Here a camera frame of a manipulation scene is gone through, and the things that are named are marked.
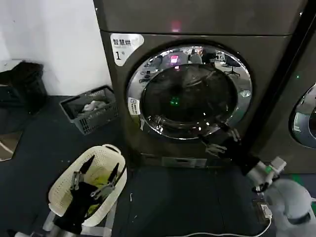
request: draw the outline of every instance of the green light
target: green light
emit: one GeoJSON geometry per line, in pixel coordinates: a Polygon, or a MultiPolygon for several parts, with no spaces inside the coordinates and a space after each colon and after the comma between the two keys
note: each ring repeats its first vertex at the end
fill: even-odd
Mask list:
{"type": "Polygon", "coordinates": [[[170,105],[175,106],[175,105],[179,105],[179,97],[172,97],[170,100],[170,105]]]}
{"type": "Polygon", "coordinates": [[[270,166],[266,167],[266,172],[269,174],[272,171],[272,168],[270,166]]]}

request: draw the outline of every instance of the gray plastic basket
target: gray plastic basket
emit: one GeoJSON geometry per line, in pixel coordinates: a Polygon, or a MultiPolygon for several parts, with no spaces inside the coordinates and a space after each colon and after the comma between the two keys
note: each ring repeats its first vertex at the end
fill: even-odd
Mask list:
{"type": "Polygon", "coordinates": [[[106,85],[66,99],[60,102],[60,106],[69,121],[74,123],[84,135],[93,132],[98,127],[118,117],[114,93],[106,85]],[[104,101],[106,102],[106,106],[82,113],[84,106],[90,104],[93,100],[104,101]]]}

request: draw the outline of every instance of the washing machine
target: washing machine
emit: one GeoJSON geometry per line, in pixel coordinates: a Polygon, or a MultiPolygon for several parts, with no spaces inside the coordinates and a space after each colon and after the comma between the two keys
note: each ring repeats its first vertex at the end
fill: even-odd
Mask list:
{"type": "Polygon", "coordinates": [[[305,0],[95,0],[124,136],[147,164],[222,165],[199,139],[243,136],[305,0]]]}
{"type": "Polygon", "coordinates": [[[316,172],[315,62],[314,33],[251,147],[264,161],[280,156],[288,173],[316,172]]]}

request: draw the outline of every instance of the basket handle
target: basket handle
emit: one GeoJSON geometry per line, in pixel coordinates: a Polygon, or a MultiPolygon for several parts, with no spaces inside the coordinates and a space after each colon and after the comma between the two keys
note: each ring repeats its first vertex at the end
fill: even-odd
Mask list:
{"type": "Polygon", "coordinates": [[[103,146],[103,147],[109,147],[110,149],[116,151],[117,153],[119,153],[119,154],[121,155],[121,152],[120,152],[119,148],[117,148],[116,146],[113,146],[113,145],[111,145],[111,144],[104,144],[104,145],[102,145],[102,146],[103,146]]]}

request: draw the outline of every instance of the plastic basket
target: plastic basket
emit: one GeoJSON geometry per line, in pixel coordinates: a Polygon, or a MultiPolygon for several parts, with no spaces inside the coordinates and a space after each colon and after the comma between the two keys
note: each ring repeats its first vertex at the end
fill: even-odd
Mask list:
{"type": "Polygon", "coordinates": [[[126,184],[127,171],[125,159],[117,147],[105,144],[88,149],[65,170],[65,172],[52,185],[48,193],[48,206],[50,210],[58,216],[63,216],[72,200],[70,186],[73,172],[79,171],[83,163],[85,163],[93,155],[95,155],[93,163],[84,176],[85,182],[91,183],[96,177],[104,172],[104,169],[111,172],[117,163],[119,163],[119,176],[115,189],[105,199],[96,212],[85,220],[83,223],[84,226],[98,225],[110,211],[113,204],[117,201],[126,184]]]}
{"type": "Polygon", "coordinates": [[[60,106],[71,123],[74,123],[81,133],[87,135],[100,126],[118,117],[115,96],[108,86],[102,86],[60,102],[60,106]],[[86,104],[93,100],[106,102],[106,106],[81,113],[86,104]]]}

